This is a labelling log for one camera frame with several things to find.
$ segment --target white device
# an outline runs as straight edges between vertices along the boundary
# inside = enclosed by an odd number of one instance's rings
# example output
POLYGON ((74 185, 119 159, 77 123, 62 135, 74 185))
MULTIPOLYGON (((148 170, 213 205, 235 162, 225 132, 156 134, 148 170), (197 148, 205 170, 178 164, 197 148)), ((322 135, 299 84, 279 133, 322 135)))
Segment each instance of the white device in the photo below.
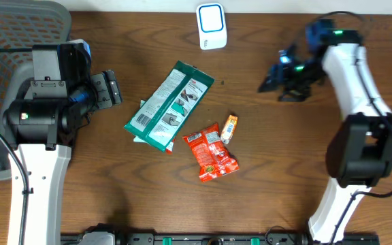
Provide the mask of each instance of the white device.
POLYGON ((225 12, 219 3, 201 4, 196 9, 201 49, 223 48, 227 43, 225 12))
MULTIPOLYGON (((378 116, 376 110, 370 105, 366 91, 357 75, 355 65, 357 48, 358 44, 329 46, 322 60, 323 70, 329 76, 332 86, 335 89, 343 120, 349 114, 357 114, 359 112, 362 112, 365 116, 378 116)), ((358 59, 357 65, 359 66, 367 90, 375 98, 374 103, 376 107, 383 115, 391 113, 391 110, 383 101, 374 84, 373 77, 368 69, 364 47, 359 47, 358 59)), ((355 191, 370 192, 371 189, 365 185, 350 185, 342 188, 335 178, 330 178, 317 211, 308 221, 312 239, 321 243, 329 243, 351 195, 355 191)), ((338 228, 333 242, 343 240, 344 228, 362 198, 363 195, 358 195, 356 200, 352 202, 344 220, 338 228)))

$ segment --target wooden surface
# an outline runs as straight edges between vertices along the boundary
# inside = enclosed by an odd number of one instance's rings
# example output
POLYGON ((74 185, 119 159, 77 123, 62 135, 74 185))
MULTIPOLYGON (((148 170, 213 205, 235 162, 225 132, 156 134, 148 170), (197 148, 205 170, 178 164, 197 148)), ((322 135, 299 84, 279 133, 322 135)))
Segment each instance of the wooden surface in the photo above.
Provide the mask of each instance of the wooden surface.
MULTIPOLYGON (((278 50, 313 15, 227 14, 228 44, 199 48, 194 14, 73 12, 71 38, 91 45, 92 72, 113 69, 124 103, 96 113, 80 130, 67 171, 62 232, 97 223, 158 233, 263 233, 273 225, 304 228, 328 175, 325 150, 340 126, 330 83, 313 86, 305 103, 278 103, 277 93, 256 93, 278 50), (179 132, 173 155, 133 142, 123 129, 159 87, 177 60, 216 78, 179 132), (239 116, 228 145, 240 171, 202 184, 185 134, 228 114, 239 116)), ((392 16, 375 16, 366 41, 370 69, 392 109, 392 16)), ((341 27, 356 27, 341 18, 341 27)), ((392 188, 392 175, 377 192, 392 188)), ((11 183, 0 182, 0 244, 6 243, 11 183)), ((347 231, 375 231, 392 244, 392 198, 366 197, 347 231)))

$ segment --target blue light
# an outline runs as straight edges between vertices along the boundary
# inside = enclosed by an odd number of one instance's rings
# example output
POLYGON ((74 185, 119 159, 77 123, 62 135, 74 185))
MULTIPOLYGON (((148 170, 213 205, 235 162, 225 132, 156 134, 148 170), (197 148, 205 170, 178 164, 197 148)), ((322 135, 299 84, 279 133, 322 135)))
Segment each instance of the blue light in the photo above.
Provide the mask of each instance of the blue light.
POLYGON ((287 63, 290 63, 290 59, 287 56, 281 56, 280 57, 280 62, 282 64, 287 64, 287 63))

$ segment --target green package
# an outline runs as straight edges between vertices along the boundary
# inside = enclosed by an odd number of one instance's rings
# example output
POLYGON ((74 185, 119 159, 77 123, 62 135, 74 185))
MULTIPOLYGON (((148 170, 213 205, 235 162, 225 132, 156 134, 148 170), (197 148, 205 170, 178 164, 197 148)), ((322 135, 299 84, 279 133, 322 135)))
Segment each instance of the green package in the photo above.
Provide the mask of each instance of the green package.
POLYGON ((213 83, 214 78, 178 61, 125 129, 164 152, 213 83))

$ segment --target green led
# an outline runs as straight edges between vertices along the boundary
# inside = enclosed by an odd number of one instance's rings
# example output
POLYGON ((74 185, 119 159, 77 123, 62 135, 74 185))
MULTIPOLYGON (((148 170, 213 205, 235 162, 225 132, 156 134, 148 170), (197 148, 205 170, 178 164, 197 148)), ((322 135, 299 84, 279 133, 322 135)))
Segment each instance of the green led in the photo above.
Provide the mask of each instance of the green led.
POLYGON ((304 65, 298 65, 297 67, 294 67, 294 69, 296 70, 296 71, 301 71, 301 70, 303 70, 304 69, 304 65))

